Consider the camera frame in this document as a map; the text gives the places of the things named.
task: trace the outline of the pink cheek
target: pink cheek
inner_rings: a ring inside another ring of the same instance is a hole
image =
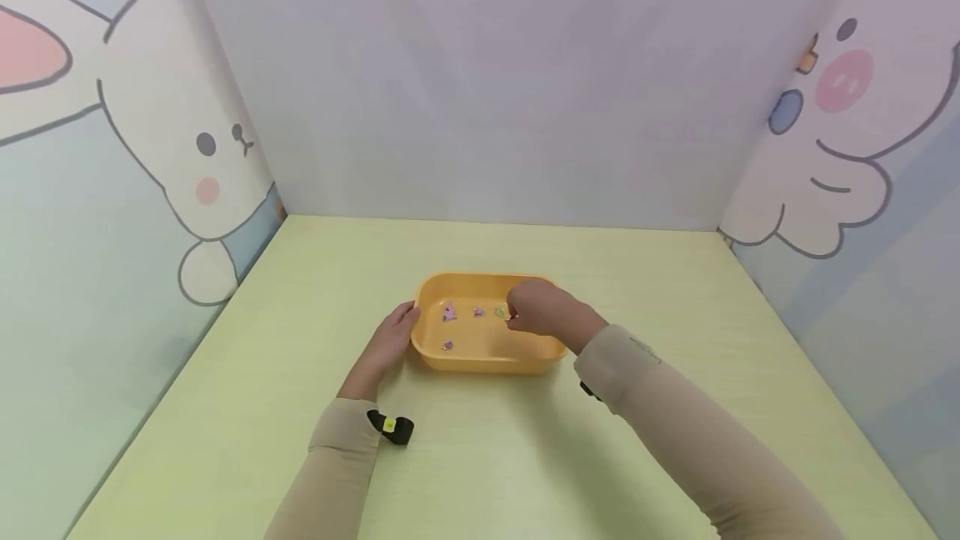
[[[220,184],[212,177],[197,182],[197,202],[204,207],[213,205],[220,197]]]
[[[824,113],[851,108],[873,80],[873,56],[863,48],[848,50],[830,61],[817,80],[814,102]]]

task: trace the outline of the pink bunny ear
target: pink bunny ear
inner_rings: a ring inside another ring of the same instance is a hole
[[[69,49],[30,17],[0,6],[0,94],[52,84],[70,71]]]

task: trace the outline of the blue circle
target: blue circle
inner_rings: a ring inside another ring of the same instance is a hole
[[[777,136],[786,133],[800,118],[803,110],[803,93],[794,89],[781,94],[774,112],[771,112],[768,124],[770,131]]]

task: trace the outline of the pig eye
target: pig eye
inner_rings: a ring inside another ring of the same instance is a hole
[[[211,157],[217,151],[217,141],[207,132],[201,132],[197,135],[197,150],[206,157]]]
[[[857,31],[857,20],[850,17],[846,22],[840,23],[840,28],[837,29],[837,40],[840,42],[847,40],[855,31]]]

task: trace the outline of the orange plastic tray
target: orange plastic tray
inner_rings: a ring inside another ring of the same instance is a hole
[[[507,292],[534,276],[491,273],[438,273],[417,293],[421,318],[412,344],[430,368],[478,373],[542,374],[567,354],[556,338],[513,332],[498,308],[507,312]],[[457,318],[443,321],[453,305]],[[486,312],[474,317],[473,308]],[[443,345],[450,343],[449,350]]]

